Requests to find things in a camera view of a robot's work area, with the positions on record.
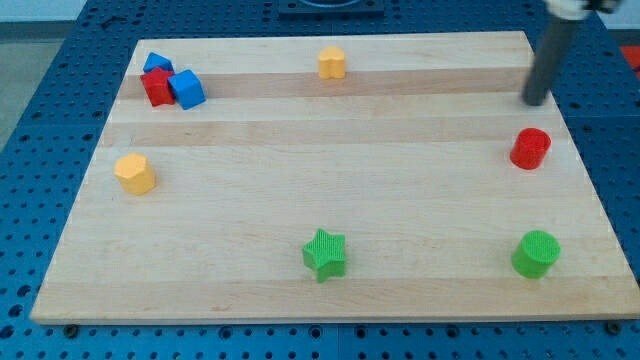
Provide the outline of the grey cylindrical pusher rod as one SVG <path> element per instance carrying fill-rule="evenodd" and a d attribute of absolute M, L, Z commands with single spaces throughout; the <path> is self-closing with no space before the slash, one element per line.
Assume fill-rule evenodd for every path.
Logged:
<path fill-rule="evenodd" d="M 521 99 L 526 105 L 541 106 L 560 72 L 581 21 L 550 16 L 549 24 L 535 51 Z"/>

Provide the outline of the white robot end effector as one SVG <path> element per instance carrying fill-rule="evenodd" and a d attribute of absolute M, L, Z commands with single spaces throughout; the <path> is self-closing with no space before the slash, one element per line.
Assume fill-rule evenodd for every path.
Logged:
<path fill-rule="evenodd" d="M 591 11 L 614 13 L 623 0 L 544 0 L 547 10 L 560 19 L 584 20 Z"/>

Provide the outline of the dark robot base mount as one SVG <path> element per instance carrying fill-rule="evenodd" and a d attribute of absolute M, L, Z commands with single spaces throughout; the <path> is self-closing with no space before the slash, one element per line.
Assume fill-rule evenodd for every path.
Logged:
<path fill-rule="evenodd" d="M 279 0 L 278 17 L 383 15 L 385 0 Z"/>

